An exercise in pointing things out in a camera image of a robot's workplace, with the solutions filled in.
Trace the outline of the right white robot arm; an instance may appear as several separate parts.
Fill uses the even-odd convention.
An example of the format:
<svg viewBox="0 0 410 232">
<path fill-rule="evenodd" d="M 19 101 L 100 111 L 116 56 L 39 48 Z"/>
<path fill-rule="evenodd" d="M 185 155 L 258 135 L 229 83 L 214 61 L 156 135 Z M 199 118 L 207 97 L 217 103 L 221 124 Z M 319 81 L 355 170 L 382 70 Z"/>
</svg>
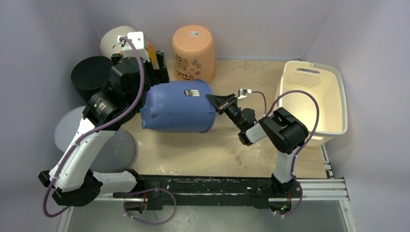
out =
<svg viewBox="0 0 410 232">
<path fill-rule="evenodd" d="M 271 190 L 279 197 L 284 196 L 294 183 L 296 153 L 308 137 L 306 126 L 283 107 L 270 116 L 257 120 L 253 109 L 241 109 L 235 94 L 217 96 L 207 94 L 219 115 L 226 114 L 240 130 L 239 140 L 250 146 L 267 137 L 278 151 L 277 163 L 271 176 Z"/>
</svg>

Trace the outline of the cream laundry basket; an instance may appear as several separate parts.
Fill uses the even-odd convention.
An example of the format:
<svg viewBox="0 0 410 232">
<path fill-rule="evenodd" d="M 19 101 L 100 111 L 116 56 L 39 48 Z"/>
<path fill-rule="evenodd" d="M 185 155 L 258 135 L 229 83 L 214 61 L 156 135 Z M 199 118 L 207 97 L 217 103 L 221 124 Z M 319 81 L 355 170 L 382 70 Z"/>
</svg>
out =
<svg viewBox="0 0 410 232">
<path fill-rule="evenodd" d="M 276 96 L 290 90 L 297 93 L 282 97 L 275 108 L 285 108 L 309 131 L 315 129 L 308 147 L 320 147 L 347 131 L 346 95 L 337 69 L 307 61 L 288 61 Z"/>
</svg>

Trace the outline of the orange bucket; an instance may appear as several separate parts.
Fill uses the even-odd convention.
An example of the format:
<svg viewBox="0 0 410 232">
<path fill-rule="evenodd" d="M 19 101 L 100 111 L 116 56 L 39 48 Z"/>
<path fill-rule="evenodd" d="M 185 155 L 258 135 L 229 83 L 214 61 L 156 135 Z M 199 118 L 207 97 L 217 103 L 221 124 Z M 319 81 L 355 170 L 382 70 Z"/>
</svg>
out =
<svg viewBox="0 0 410 232">
<path fill-rule="evenodd" d="M 212 81 L 215 76 L 215 43 L 207 28 L 200 25 L 179 28 L 173 35 L 172 48 L 177 80 Z"/>
</svg>

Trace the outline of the black large bucket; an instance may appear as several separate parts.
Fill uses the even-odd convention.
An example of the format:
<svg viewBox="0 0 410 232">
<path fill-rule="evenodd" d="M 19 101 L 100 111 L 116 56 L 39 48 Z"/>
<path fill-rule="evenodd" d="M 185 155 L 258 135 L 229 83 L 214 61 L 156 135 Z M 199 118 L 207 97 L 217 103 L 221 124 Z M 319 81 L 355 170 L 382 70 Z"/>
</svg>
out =
<svg viewBox="0 0 410 232">
<path fill-rule="evenodd" d="M 110 79 L 111 59 L 93 56 L 79 62 L 71 72 L 71 82 L 87 103 Z"/>
</svg>

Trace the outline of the blue bucket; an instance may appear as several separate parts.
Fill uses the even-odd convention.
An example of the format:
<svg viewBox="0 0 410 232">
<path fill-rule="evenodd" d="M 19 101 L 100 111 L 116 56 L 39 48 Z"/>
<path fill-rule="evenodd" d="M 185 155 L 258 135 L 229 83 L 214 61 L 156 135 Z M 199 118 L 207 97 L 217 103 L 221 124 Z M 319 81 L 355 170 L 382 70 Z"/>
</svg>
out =
<svg viewBox="0 0 410 232">
<path fill-rule="evenodd" d="M 153 86 L 140 110 L 143 129 L 165 132 L 207 132 L 216 119 L 207 99 L 210 85 L 203 80 L 171 81 Z"/>
</svg>

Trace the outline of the grey lavender bucket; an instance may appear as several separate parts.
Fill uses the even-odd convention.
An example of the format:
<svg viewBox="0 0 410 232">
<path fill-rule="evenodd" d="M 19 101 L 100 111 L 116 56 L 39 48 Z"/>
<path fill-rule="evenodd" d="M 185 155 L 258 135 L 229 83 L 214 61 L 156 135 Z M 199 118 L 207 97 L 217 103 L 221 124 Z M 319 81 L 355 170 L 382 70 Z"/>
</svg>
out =
<svg viewBox="0 0 410 232">
<path fill-rule="evenodd" d="M 57 124 L 54 141 L 57 148 L 65 152 L 79 127 L 85 106 L 69 111 Z M 99 151 L 90 169 L 99 173 L 120 173 L 131 168 L 137 158 L 137 145 L 134 137 L 119 129 Z"/>
</svg>

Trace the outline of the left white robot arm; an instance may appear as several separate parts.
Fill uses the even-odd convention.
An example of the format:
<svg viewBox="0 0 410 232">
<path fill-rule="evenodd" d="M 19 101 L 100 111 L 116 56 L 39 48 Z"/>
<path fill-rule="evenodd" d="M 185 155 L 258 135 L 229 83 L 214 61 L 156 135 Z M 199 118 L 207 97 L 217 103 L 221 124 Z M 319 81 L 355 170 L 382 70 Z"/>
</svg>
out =
<svg viewBox="0 0 410 232">
<path fill-rule="evenodd" d="M 126 192 L 137 198 L 144 193 L 140 175 L 133 169 L 120 173 L 101 173 L 91 165 L 102 147 L 145 105 L 150 89 L 169 83 L 162 51 L 156 51 L 159 67 L 150 61 L 120 54 L 112 55 L 109 79 L 88 101 L 79 128 L 61 160 L 38 178 L 60 206 L 84 206 L 99 195 Z"/>
</svg>

